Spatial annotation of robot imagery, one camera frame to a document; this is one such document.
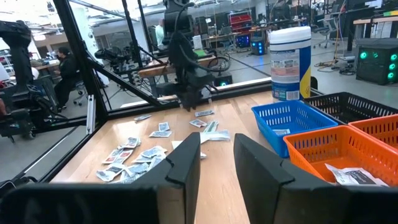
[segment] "blue plastic basket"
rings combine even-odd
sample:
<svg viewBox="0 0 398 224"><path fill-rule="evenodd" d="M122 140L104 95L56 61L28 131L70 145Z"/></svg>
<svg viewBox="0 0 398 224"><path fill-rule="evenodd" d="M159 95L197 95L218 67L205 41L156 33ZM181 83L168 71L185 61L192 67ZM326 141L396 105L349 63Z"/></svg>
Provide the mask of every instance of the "blue plastic basket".
<svg viewBox="0 0 398 224"><path fill-rule="evenodd" d="M314 131L337 126L338 123L317 112L301 101L281 101L251 108L257 125L269 144L280 157L289 157L285 135L277 135L274 129L289 129L290 134Z"/></svg>

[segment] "orange plastic basket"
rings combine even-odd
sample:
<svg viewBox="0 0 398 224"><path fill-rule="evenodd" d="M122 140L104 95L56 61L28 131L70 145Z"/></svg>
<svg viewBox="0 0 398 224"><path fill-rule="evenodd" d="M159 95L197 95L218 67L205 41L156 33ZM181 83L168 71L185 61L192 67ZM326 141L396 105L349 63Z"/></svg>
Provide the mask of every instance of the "orange plastic basket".
<svg viewBox="0 0 398 224"><path fill-rule="evenodd" d="M325 163L339 169L362 167L390 186L398 186L398 152L349 126L285 136L290 160L328 182L336 182Z"/></svg>
<svg viewBox="0 0 398 224"><path fill-rule="evenodd" d="M398 114L351 122L348 125L398 149Z"/></svg>

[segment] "wheel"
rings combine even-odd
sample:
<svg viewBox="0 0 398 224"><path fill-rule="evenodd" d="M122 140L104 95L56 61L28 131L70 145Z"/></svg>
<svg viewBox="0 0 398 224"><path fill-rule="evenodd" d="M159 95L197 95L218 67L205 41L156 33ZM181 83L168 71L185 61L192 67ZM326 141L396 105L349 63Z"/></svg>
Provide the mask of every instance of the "wheel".
<svg viewBox="0 0 398 224"><path fill-rule="evenodd" d="M32 131L31 131L31 132L29 132L27 134L24 134L22 137L24 139L35 139L36 138L36 134L32 133Z"/></svg>

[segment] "computer tower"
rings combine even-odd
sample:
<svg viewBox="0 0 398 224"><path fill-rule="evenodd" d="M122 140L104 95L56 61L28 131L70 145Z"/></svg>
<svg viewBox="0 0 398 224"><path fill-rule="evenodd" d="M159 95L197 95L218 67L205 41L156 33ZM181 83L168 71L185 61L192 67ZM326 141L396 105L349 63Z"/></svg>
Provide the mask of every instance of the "computer tower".
<svg viewBox="0 0 398 224"><path fill-rule="evenodd" d="M373 45L359 46L356 78L386 85L398 81L398 45L382 45L381 40Z"/></svg>
<svg viewBox="0 0 398 224"><path fill-rule="evenodd" d="M254 55L264 55L266 43L260 37L253 37L251 40L251 53Z"/></svg>
<svg viewBox="0 0 398 224"><path fill-rule="evenodd" d="M250 47L250 36L249 34L246 35L239 35L236 37L236 46L243 49L246 47Z"/></svg>
<svg viewBox="0 0 398 224"><path fill-rule="evenodd" d="M232 80L232 76L228 75L228 76L223 76L223 77L216 77L214 79L214 86L218 87L218 86L226 86L226 85L230 85L233 83Z"/></svg>

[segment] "wooden tabletop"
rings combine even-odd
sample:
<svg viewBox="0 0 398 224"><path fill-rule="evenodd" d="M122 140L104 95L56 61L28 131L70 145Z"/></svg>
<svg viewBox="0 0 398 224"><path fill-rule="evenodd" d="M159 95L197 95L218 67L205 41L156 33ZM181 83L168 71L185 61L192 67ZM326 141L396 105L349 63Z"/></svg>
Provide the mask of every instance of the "wooden tabletop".
<svg viewBox="0 0 398 224"><path fill-rule="evenodd" d="M249 29L249 32L258 32L258 31L264 31L264 30L270 30L272 29L271 26L267 26L267 27L252 27L251 29Z"/></svg>
<svg viewBox="0 0 398 224"><path fill-rule="evenodd" d="M202 40L221 39L221 38L230 37L230 36L239 35L239 34L241 34L241 33L240 32L233 32L233 33L225 34L225 35L209 36L207 38L203 38Z"/></svg>
<svg viewBox="0 0 398 224"><path fill-rule="evenodd" d="M373 19L373 22L394 22L394 21L398 21L398 16L381 17ZM354 24L355 25L368 24L370 22L371 22L370 19L358 19L354 21Z"/></svg>
<svg viewBox="0 0 398 224"><path fill-rule="evenodd" d="M201 161L201 174L197 201L196 224L249 224L239 182L236 177L233 144L234 135L243 133L259 144L269 147L257 128L251 108L256 105L272 103L271 92L239 96L214 101L210 105L201 105L197 111L213 109L215 114L201 117L205 122L217 120L217 130L227 129L230 141L207 141L201 145L201 151L207 158ZM154 146L162 146L172 151L171 141L181 141L192 132L203 131L189 124L195 119L195 112L181 108L151 113L152 117L135 123L133 117L108 121L76 154L74 158L54 177L54 182L95 182L102 183L95 172L106 166L101 162L128 137L139 136L141 145L124 162L129 166L142 151ZM158 124L169 122L169 138L149 138L149 134L158 130Z"/></svg>
<svg viewBox="0 0 398 224"><path fill-rule="evenodd" d="M202 58L198 60L198 63L202 66L207 67L207 65L209 64L210 60L213 60L215 58L215 56L211 56L211 57L207 57L207 58ZM161 58L160 60L163 62L167 62L168 58ZM149 65L158 65L159 62L157 61L152 61L151 63L148 64ZM175 73L175 69L170 66L170 64L166 65L166 67L164 66L160 66L160 67L155 67L155 68L147 68L147 69L143 69L141 71L138 71L138 75L141 78L149 78L149 77L155 77L158 75L165 75L165 74L170 74L170 73Z"/></svg>
<svg viewBox="0 0 398 224"><path fill-rule="evenodd" d="M47 68L56 67L58 65L59 65L59 63L54 63L51 65L42 65L42 66L38 66L38 67L34 67L34 68L36 68L37 70L43 70L43 69L47 69Z"/></svg>

